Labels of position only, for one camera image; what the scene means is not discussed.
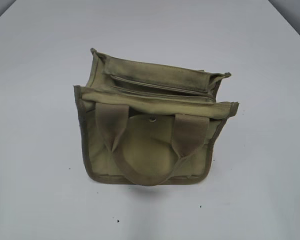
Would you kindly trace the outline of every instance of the bag pocket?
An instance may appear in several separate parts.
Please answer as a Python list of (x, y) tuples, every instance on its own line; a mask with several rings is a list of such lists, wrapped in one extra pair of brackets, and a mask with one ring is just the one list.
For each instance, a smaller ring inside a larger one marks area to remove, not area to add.
[(154, 186), (203, 179), (210, 167), (211, 139), (238, 107), (80, 90), (82, 105), (94, 105), (85, 109), (82, 120), (89, 152), (85, 165), (90, 175), (108, 183), (128, 179)]
[(130, 61), (93, 51), (102, 61), (102, 73), (127, 89), (179, 95), (213, 95), (216, 84), (230, 73), (210, 73), (181, 67)]
[(209, 94), (205, 95), (184, 95), (184, 94), (173, 94), (171, 92), (150, 92), (144, 90), (135, 90), (135, 89), (127, 89), (126, 87), (121, 86), (111, 86), (111, 88), (116, 91), (120, 92), (123, 95), (130, 95), (130, 96), (140, 96), (140, 97), (149, 97), (149, 98), (163, 98), (163, 99), (171, 99), (175, 101), (183, 101), (183, 102), (211, 102), (215, 103), (216, 99)]

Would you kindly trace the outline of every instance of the olive green bag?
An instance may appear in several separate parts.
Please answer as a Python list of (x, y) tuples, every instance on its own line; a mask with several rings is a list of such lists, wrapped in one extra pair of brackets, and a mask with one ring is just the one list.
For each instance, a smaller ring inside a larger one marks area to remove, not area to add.
[(111, 57), (91, 49), (90, 78), (74, 86), (88, 175), (107, 184), (194, 184), (237, 102), (216, 102), (209, 73)]

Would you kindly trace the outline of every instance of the white backdrop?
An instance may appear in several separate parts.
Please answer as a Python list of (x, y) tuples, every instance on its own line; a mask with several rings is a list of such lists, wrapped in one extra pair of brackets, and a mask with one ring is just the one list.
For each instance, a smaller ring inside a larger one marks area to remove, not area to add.
[[(232, 73), (217, 100), (239, 110), (203, 182), (89, 179), (73, 85), (91, 47)], [(266, 0), (16, 1), (0, 18), (0, 240), (12, 239), (300, 240), (300, 36)]]

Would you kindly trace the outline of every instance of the metal snap button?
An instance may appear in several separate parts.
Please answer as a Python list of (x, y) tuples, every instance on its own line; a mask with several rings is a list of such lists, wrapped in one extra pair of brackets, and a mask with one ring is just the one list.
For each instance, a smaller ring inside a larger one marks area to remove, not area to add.
[(155, 116), (151, 116), (151, 117), (149, 117), (149, 121), (155, 122), (155, 121), (157, 121), (157, 118)]

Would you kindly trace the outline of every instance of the zipper pocket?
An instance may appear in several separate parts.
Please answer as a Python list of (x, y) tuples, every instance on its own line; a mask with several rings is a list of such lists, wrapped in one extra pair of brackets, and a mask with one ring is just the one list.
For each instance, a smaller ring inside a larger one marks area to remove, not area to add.
[(130, 84), (132, 88), (133, 88), (133, 85), (142, 86), (142, 87), (146, 88), (147, 90), (149, 90), (149, 92), (151, 92), (151, 89), (156, 89), (156, 90), (169, 91), (169, 92), (171, 92), (171, 95), (187, 94), (185, 96), (192, 95), (192, 96), (203, 96), (203, 97), (211, 98), (211, 95), (209, 95), (207, 93), (199, 92), (199, 91), (181, 89), (181, 88), (170, 87), (170, 86), (161, 86), (161, 85), (155, 85), (155, 84), (145, 83), (145, 82), (138, 82), (135, 80), (129, 80), (129, 79), (126, 79), (126, 78), (123, 78), (120, 76), (115, 76), (115, 75), (110, 75), (110, 77), (115, 81)]
[(168, 98), (172, 100), (186, 101), (186, 102), (212, 102), (215, 103), (216, 99), (210, 95), (175, 95), (175, 94), (164, 94), (164, 93), (154, 93), (154, 92), (146, 92), (146, 91), (137, 91), (132, 89), (126, 89), (120, 86), (111, 86), (113, 89), (118, 90), (123, 94), (128, 95), (137, 95), (137, 96), (145, 96), (145, 97), (154, 97), (154, 98)]

